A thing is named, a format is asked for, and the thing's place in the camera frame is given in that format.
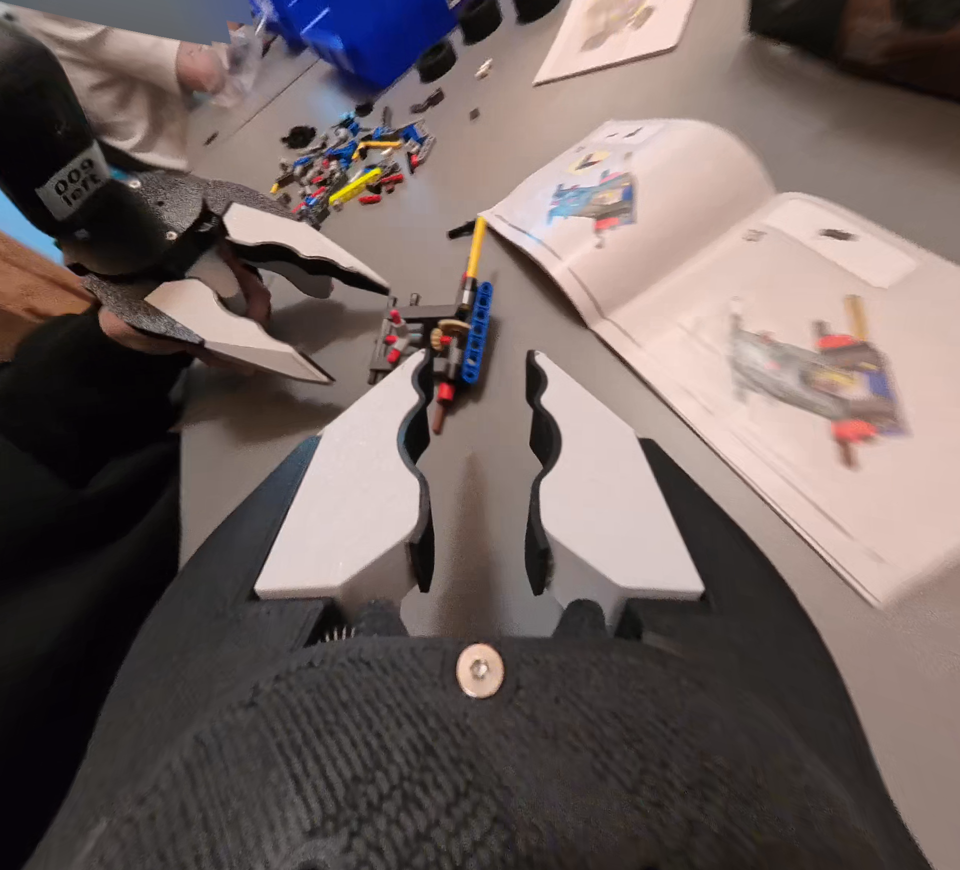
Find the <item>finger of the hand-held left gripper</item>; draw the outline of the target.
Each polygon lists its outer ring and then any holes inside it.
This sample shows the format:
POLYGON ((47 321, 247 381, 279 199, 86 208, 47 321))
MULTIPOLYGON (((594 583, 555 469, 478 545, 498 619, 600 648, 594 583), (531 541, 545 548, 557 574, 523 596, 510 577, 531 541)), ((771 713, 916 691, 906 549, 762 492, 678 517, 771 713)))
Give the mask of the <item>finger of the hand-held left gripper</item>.
POLYGON ((242 264, 286 280, 312 299, 329 299, 336 284, 379 296, 390 284, 341 245, 309 225, 231 203, 217 216, 221 237, 242 264))
POLYGON ((203 348, 215 355, 291 380, 335 383, 298 349, 229 310, 215 290, 199 279, 165 282, 146 295, 145 302, 198 336, 203 348))

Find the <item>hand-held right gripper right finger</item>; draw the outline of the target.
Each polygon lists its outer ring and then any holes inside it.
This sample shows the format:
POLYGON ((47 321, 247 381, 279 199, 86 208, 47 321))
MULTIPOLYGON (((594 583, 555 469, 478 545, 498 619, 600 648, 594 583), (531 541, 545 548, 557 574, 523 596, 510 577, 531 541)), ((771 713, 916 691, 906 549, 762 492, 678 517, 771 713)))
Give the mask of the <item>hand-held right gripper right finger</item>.
POLYGON ((544 352, 525 359, 531 486, 524 566, 532 593, 599 605, 700 600, 705 585, 634 429, 544 352))

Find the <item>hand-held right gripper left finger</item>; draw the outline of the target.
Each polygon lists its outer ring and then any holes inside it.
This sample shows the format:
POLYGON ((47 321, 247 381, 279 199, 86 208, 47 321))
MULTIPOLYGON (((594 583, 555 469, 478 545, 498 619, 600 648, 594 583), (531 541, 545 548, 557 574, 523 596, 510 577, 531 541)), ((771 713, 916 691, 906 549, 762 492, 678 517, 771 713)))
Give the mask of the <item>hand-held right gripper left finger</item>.
POLYGON ((330 599, 354 616, 429 591, 435 535, 417 464, 432 395, 432 362, 419 350, 317 435, 254 584, 259 600, 330 599))

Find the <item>lego chassis assembly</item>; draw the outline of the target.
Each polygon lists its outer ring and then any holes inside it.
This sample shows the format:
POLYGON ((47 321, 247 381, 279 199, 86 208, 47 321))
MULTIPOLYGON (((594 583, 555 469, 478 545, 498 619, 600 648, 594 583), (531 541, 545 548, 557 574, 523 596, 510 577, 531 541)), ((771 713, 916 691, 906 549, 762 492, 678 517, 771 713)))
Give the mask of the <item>lego chassis assembly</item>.
POLYGON ((426 353, 434 384, 432 432, 440 434, 458 392, 478 383, 491 319, 494 287, 479 278, 479 264, 488 222, 476 216, 452 232, 470 230, 470 250, 453 302, 422 305, 414 293, 402 306, 387 301, 372 350, 367 381, 373 385, 418 351, 426 353))

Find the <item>instruction booklet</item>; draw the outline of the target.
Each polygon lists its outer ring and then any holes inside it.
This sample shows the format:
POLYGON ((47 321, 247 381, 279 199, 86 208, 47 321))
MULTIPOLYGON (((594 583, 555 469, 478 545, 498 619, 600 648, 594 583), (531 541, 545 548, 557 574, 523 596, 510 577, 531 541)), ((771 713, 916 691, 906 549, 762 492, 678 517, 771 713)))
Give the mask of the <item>instruction booklet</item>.
POLYGON ((957 264, 700 120, 608 121, 481 216, 864 599, 958 562, 957 264))
POLYGON ((535 86, 678 47, 696 0, 571 0, 535 86))

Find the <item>person's left forearm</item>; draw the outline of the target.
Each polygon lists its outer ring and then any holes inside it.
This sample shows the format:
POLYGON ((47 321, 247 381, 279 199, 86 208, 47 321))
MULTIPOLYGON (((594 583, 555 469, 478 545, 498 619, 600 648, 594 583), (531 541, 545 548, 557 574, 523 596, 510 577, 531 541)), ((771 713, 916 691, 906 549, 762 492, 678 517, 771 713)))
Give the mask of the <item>person's left forearm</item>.
POLYGON ((99 309, 45 321, 2 367, 2 438, 71 485, 171 431, 173 392, 193 362, 170 341, 160 353, 103 328, 99 309))

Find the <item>another person's forearm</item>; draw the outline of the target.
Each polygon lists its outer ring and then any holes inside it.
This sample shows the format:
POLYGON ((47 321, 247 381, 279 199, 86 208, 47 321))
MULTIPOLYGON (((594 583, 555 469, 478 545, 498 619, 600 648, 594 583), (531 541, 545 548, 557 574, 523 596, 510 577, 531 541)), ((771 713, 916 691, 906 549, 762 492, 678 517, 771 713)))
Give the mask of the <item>another person's forearm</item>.
POLYGON ((186 170, 189 94, 175 76, 179 40, 8 9, 54 53, 102 144, 150 168, 186 170))

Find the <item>pile of loose lego pieces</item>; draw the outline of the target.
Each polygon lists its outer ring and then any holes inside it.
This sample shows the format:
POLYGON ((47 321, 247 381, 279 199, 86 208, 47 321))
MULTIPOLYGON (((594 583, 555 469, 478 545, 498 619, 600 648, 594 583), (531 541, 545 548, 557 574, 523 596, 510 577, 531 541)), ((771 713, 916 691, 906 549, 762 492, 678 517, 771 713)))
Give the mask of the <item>pile of loose lego pieces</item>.
POLYGON ((305 148, 291 149, 278 160, 269 196, 295 220, 315 229, 345 206, 378 205, 402 186, 429 158, 436 137, 422 119, 399 127, 385 112, 376 127, 353 112, 319 130, 305 148))

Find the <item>person's left hand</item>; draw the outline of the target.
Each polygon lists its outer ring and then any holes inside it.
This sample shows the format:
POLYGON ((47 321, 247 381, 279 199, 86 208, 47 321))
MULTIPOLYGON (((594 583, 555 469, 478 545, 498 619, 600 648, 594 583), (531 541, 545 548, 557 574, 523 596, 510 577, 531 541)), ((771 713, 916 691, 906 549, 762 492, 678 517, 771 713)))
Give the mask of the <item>person's left hand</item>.
MULTIPOLYGON (((266 327, 271 316, 271 295, 259 272, 238 258, 227 244, 221 243, 219 252, 243 295, 243 314, 266 327)), ((120 317, 102 306, 97 310, 97 320, 105 337, 132 351, 158 357, 189 356, 207 366, 227 369, 244 376, 258 373, 255 367, 242 361, 224 358, 203 347, 165 337, 149 336, 126 325, 120 317)))

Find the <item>clear plastic bag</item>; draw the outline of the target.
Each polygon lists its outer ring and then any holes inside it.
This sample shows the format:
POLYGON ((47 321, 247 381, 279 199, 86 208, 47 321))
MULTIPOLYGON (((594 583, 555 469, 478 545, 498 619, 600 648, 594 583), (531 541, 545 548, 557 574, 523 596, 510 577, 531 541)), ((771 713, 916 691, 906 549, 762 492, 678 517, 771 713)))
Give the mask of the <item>clear plastic bag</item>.
POLYGON ((278 36, 260 24, 228 24, 229 39, 211 45, 223 70, 222 88, 210 98, 231 109, 243 102, 258 79, 261 64, 278 36))

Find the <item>person's dark clothing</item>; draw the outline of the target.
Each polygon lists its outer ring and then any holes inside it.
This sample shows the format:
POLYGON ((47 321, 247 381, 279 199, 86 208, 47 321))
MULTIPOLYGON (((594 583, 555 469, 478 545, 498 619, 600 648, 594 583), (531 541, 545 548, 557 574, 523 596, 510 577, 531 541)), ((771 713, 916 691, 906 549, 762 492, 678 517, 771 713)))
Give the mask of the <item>person's dark clothing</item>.
POLYGON ((179 442, 164 434, 79 486, 2 443, 2 868, 39 844, 173 579, 179 442))

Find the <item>closed instruction booklet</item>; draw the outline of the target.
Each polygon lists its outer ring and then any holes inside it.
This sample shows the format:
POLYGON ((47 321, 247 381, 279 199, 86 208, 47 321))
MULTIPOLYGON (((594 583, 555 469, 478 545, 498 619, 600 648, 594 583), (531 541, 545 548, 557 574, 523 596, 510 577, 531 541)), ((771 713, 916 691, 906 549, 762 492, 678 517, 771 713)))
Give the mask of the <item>closed instruction booklet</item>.
POLYGON ((696 0, 571 0, 535 86, 678 47, 696 0))

